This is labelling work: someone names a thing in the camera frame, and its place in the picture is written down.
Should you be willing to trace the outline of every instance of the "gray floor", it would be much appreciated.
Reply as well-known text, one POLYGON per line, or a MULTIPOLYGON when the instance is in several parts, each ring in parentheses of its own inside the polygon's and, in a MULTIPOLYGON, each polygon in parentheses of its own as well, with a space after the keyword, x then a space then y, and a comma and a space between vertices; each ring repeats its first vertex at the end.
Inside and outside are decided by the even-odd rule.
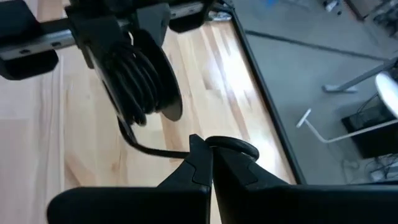
MULTIPOLYGON (((260 0, 252 0, 250 4, 234 0, 234 3, 239 20, 248 30, 382 58, 392 58, 397 53, 398 41, 388 38, 371 21, 358 22, 344 6, 343 14, 337 16, 325 12, 315 1, 280 0, 268 5, 260 0)), ((354 114, 375 94, 374 79, 362 82, 358 85, 359 92, 351 95, 326 94, 321 86, 350 80, 382 61, 251 35, 248 41, 306 181, 309 184, 369 182, 367 170, 371 167, 366 165, 370 160, 360 158, 350 139, 323 144, 306 126, 297 129, 295 125, 312 108, 309 120, 325 138, 346 134, 340 119, 354 114)))

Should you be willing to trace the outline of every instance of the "wooden table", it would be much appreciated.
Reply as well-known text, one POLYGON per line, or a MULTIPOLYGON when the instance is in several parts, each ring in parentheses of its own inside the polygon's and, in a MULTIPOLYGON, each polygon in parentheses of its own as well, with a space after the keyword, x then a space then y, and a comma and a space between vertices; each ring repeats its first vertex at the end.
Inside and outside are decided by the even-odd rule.
MULTIPOLYGON (((62 0, 29 0, 40 21, 65 16, 62 0)), ((233 136, 260 150, 258 163, 293 182, 271 119, 228 22, 177 35, 164 50, 180 85, 184 113, 134 126, 142 144, 188 151, 197 133, 233 136)), ((147 156, 121 137, 101 82, 76 47, 58 51, 52 73, 21 82, 0 78, 0 223, 45 223, 48 202, 77 186, 156 186, 182 162, 147 156)), ((212 222, 219 222, 213 201, 212 222)))

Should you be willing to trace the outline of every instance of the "wood grain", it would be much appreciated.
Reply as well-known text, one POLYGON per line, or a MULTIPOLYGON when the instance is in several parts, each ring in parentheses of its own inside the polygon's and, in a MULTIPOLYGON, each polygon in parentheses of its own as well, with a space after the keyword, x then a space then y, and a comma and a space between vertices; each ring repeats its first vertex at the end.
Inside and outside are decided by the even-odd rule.
MULTIPOLYGON (((29 0, 41 21, 64 16, 67 1, 29 0)), ((258 163, 290 183, 292 174, 229 22, 176 34, 164 50, 180 85, 184 113, 133 126, 140 143, 188 151, 189 134, 225 135, 260 150, 258 163)), ((116 116, 80 51, 58 51, 48 74, 21 82, 0 78, 0 223, 45 223, 48 202, 77 186, 156 186, 182 162, 147 156, 121 137, 116 116)), ((212 201, 212 223, 219 223, 212 201)))

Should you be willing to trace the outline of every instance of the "black cable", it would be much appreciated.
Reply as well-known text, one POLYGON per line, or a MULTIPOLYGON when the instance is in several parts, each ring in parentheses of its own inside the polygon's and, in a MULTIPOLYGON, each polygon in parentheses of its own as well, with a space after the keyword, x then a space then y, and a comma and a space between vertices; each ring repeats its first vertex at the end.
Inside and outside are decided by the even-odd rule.
MULTIPOLYGON (((140 47, 135 47, 128 42, 114 44, 109 54, 104 58, 104 70, 108 74, 106 77, 106 89, 118 113, 118 124, 120 132, 126 142, 146 154, 184 159, 189 152, 168 151, 163 149, 153 149, 139 144, 131 129, 131 125, 146 124, 146 115, 153 112, 160 112, 168 108, 175 100, 181 97, 178 85, 168 85, 166 75, 174 73, 165 71, 165 68, 156 69, 155 65, 146 56, 145 51, 140 47)), ((259 151, 252 145, 242 140, 213 136, 206 140, 209 147, 225 147, 250 156, 255 161, 259 157, 259 151)))

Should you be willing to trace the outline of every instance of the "white furniture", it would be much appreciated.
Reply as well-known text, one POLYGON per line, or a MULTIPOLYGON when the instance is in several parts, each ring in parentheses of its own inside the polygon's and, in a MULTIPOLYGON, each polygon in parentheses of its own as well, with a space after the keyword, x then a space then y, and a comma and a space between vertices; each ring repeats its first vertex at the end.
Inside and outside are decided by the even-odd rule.
MULTIPOLYGON (((393 80, 387 72, 380 72, 376 76, 375 84, 380 99, 387 106, 390 112, 396 118, 398 118, 398 83, 395 80, 393 80)), ((310 130, 314 133, 314 135, 319 139, 319 141, 326 144, 340 141, 342 139, 350 138, 362 133, 366 133, 368 131, 372 131, 375 129, 386 127, 388 125, 398 123, 398 119, 395 119, 369 128, 364 128, 362 130, 355 131, 353 133, 345 134, 343 136, 339 136, 332 139, 325 139, 324 137, 321 136, 321 134, 317 131, 317 129, 309 122, 308 116, 310 115, 310 113, 311 113, 311 108, 308 109, 307 112, 305 112, 300 121, 297 123, 296 127, 300 128, 303 124, 306 124, 310 128, 310 130)))

